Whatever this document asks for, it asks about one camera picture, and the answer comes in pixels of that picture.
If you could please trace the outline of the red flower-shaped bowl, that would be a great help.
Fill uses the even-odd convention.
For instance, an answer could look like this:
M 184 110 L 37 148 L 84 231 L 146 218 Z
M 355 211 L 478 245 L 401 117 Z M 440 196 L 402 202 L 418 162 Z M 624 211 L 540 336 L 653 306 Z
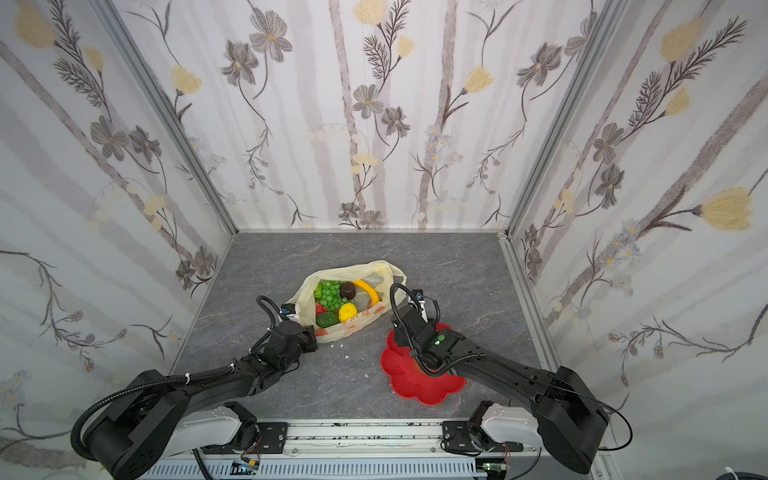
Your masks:
M 439 378 L 426 375 L 410 357 L 409 350 L 396 344 L 393 330 L 387 336 L 380 366 L 397 396 L 418 400 L 426 406 L 442 404 L 449 395 L 461 392 L 467 383 L 466 379 L 451 374 Z

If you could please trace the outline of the green fake vegetable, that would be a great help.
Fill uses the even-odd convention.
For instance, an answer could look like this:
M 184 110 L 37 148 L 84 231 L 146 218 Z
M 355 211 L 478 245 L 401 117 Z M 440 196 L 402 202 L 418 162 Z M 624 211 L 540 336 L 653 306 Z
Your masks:
M 326 329 L 339 323 L 339 317 L 333 311 L 326 311 L 316 315 L 315 324 L 320 329 Z

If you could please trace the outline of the yellow fake lemon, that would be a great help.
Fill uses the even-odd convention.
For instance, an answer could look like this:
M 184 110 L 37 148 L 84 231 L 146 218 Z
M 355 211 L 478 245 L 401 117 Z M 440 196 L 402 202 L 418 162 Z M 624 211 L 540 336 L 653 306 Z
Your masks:
M 338 319 L 341 323 L 346 323 L 354 319 L 358 315 L 359 311 L 356 305 L 352 302 L 344 303 L 338 310 Z

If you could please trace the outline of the pale yellow plastic bag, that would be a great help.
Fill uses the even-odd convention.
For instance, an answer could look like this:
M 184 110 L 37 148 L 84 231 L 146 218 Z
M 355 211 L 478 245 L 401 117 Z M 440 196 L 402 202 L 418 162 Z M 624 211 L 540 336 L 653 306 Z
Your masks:
M 314 330 L 319 343 L 361 331 L 392 310 L 390 287 L 405 283 L 399 267 L 377 260 L 317 271 L 284 303 L 289 319 Z

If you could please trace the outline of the dark brown fake fruit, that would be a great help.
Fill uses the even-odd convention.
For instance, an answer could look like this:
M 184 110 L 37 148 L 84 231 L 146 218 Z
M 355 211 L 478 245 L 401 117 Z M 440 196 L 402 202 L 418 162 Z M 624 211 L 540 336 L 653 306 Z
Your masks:
M 356 286 L 353 282 L 343 282 L 340 284 L 339 296 L 345 301 L 352 301 L 356 296 Z

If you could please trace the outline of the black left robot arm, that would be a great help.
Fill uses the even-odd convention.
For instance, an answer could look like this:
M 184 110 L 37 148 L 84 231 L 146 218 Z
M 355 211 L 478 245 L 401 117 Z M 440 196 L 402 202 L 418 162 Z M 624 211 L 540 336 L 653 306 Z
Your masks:
M 172 376 L 145 371 L 80 415 L 70 431 L 71 447 L 115 479 L 136 479 L 162 458 L 184 417 L 267 390 L 317 347 L 313 327 L 284 321 L 247 355 L 219 369 Z

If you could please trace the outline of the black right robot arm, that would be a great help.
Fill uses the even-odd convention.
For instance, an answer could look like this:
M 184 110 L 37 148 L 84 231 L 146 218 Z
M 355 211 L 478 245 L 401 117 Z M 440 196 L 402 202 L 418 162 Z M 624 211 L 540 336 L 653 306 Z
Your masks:
M 451 329 L 438 330 L 419 309 L 394 310 L 394 339 L 422 372 L 456 374 L 518 401 L 537 421 L 543 447 L 563 466 L 587 474 L 609 424 L 603 405 L 573 370 L 551 372 L 492 353 Z

